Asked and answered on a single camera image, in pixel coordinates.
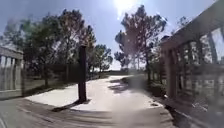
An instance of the sky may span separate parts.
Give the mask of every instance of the sky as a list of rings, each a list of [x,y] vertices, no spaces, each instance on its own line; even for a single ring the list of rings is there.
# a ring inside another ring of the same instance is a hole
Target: sky
[[[144,5],[148,15],[160,14],[168,19],[164,34],[177,29],[177,21],[186,16],[194,19],[215,0],[1,0],[0,35],[8,20],[19,21],[31,17],[40,20],[47,13],[61,14],[64,9],[80,10],[86,24],[93,27],[97,44],[106,44],[114,52],[119,51],[115,35],[123,29],[121,20],[124,13],[133,13]],[[120,69],[113,61],[110,69]]]

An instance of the dark post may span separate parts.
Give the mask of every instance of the dark post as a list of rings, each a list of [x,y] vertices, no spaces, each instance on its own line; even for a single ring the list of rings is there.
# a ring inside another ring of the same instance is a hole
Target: dark post
[[[85,102],[86,98],[86,46],[79,47],[79,102]]]

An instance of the wooden fence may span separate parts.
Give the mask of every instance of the wooden fence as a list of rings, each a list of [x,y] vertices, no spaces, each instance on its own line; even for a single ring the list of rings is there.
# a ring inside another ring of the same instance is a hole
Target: wooden fence
[[[22,59],[21,52],[0,46],[0,99],[22,95]]]
[[[224,107],[224,47],[217,51],[217,40],[224,44],[223,7],[217,1],[161,44],[169,99]]]

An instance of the concrete path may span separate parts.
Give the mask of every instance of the concrete path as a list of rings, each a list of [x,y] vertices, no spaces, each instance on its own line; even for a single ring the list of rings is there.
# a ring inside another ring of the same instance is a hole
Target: concrete path
[[[159,103],[153,103],[153,99],[144,93],[128,89],[127,85],[121,83],[120,79],[125,76],[110,76],[87,82],[87,104],[70,107],[75,110],[86,111],[124,111],[142,110],[154,107],[162,107]],[[72,85],[64,89],[52,90],[42,94],[27,97],[26,99],[62,107],[72,104],[78,99],[78,86]]]
[[[111,76],[87,82],[90,99],[87,104],[54,111],[55,107],[78,99],[77,85],[73,85],[26,99],[1,101],[0,116],[7,128],[175,127],[169,111],[144,93],[120,83],[122,77]]]

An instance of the sun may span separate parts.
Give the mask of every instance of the sun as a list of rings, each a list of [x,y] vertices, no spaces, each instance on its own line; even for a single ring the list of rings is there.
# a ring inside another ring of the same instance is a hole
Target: sun
[[[131,10],[138,0],[114,0],[115,8],[117,9],[118,19],[122,16],[123,13]]]

